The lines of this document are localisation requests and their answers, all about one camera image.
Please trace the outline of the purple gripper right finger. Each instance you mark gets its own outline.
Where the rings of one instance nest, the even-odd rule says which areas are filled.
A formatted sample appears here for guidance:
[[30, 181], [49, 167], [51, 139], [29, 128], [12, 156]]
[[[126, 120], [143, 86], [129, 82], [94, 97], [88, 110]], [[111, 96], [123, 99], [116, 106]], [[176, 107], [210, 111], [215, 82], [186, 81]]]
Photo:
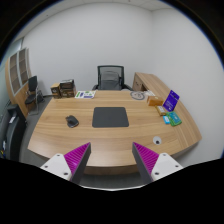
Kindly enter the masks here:
[[158, 154], [136, 142], [132, 153], [144, 184], [149, 184], [182, 169], [182, 166], [169, 154]]

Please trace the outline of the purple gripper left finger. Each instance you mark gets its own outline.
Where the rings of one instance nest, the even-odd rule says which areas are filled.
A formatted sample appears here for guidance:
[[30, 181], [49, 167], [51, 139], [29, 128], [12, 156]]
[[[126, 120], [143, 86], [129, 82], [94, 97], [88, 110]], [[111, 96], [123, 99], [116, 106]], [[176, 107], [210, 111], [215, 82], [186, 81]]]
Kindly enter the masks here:
[[65, 155], [57, 153], [41, 168], [65, 180], [79, 184], [91, 154], [91, 143], [88, 142]]

